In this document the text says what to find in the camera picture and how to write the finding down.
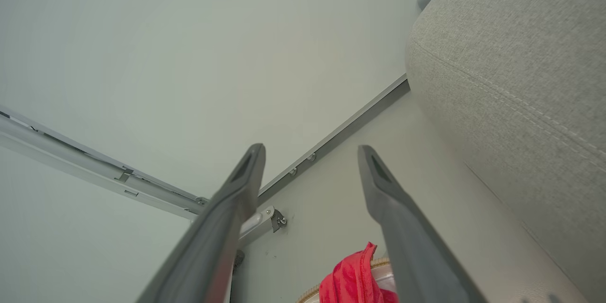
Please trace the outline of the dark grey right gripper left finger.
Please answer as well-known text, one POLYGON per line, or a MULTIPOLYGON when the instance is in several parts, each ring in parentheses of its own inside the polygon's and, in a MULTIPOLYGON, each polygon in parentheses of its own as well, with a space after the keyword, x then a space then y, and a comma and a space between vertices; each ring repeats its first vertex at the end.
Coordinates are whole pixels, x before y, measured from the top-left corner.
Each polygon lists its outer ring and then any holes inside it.
POLYGON ((251 145, 136 303, 223 303, 242 224, 256 213, 266 148, 251 145))

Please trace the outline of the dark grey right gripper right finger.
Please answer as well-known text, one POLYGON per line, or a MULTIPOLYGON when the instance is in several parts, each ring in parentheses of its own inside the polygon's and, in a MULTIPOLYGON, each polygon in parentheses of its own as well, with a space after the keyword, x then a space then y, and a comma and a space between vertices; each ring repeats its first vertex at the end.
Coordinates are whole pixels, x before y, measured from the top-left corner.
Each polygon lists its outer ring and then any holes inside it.
POLYGON ((400 303, 488 303, 371 146, 359 146, 358 166, 366 208, 381 226, 400 303))

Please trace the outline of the red shirt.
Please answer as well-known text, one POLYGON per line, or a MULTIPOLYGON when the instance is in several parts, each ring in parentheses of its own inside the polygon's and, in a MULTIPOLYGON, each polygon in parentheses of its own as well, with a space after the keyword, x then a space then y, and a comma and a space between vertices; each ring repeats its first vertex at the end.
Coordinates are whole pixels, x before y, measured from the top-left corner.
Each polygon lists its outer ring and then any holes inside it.
POLYGON ((320 303, 400 303, 395 292, 379 288, 372 276, 372 260, 377 246, 343 258, 320 283, 320 303))

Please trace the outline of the grey fabric sofa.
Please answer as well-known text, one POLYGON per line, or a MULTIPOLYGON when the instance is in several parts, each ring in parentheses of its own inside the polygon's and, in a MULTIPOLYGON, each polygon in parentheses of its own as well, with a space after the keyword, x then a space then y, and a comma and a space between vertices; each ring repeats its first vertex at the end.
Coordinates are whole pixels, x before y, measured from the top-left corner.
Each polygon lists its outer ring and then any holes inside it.
POLYGON ((432 0, 413 96, 590 303, 606 303, 606 0, 432 0))

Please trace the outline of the white laundry basket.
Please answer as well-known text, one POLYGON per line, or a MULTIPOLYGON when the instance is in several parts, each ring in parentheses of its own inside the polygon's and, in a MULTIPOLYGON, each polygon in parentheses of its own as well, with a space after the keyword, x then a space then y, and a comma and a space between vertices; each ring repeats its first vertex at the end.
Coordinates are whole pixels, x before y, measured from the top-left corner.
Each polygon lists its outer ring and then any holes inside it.
MULTIPOLYGON (((394 273, 389 258, 377 258, 370 262, 371 273, 380 289, 396 292, 394 273)), ((302 294, 296 303, 320 303, 320 284, 302 294)))

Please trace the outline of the grey partition support foot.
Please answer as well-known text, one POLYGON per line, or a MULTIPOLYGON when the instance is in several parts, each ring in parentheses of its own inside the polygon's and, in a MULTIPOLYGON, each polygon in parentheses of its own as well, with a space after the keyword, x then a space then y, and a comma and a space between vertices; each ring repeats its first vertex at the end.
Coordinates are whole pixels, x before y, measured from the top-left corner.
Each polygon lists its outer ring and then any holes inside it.
POLYGON ((238 247, 242 248, 259 239, 268 232, 272 232, 271 215, 276 208, 273 205, 266 207, 262 212, 255 213, 242 224, 238 247))

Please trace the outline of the black caster wheel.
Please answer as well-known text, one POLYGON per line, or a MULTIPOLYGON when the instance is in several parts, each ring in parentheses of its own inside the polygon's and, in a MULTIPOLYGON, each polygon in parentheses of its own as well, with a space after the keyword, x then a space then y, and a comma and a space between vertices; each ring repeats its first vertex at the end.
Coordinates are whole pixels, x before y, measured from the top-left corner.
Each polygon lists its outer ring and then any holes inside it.
POLYGON ((287 221, 284 215, 277 209, 273 211, 270 218, 272 232, 277 232, 279 229, 286 227, 287 221))

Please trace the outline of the aluminium partition base rail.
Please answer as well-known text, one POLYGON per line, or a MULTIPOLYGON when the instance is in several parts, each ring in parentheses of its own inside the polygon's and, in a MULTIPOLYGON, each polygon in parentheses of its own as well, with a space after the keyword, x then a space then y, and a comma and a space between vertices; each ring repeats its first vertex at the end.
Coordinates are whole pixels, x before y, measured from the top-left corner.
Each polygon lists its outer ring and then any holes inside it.
POLYGON ((290 184, 301 174, 305 173, 305 171, 313 167, 319 160, 327 156, 332 150, 344 143, 346 139, 354 135, 366 124, 372 122, 375 117, 379 116, 394 102, 407 94, 407 92, 410 92, 410 87, 407 75, 403 74, 392 85, 338 126, 335 131, 332 131, 322 139, 320 143, 317 143, 277 177, 264 185, 259 190, 258 206, 262 206, 262 204, 266 203, 271 197, 286 187, 286 185, 290 184))

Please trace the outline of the aluminium partition corner post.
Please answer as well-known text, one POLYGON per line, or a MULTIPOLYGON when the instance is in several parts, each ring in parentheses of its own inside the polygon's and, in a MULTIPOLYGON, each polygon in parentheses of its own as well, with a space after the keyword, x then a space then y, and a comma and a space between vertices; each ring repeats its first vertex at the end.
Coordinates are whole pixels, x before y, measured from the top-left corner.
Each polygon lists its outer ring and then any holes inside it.
POLYGON ((0 104, 0 146, 164 212, 195 220, 209 200, 167 184, 0 104))

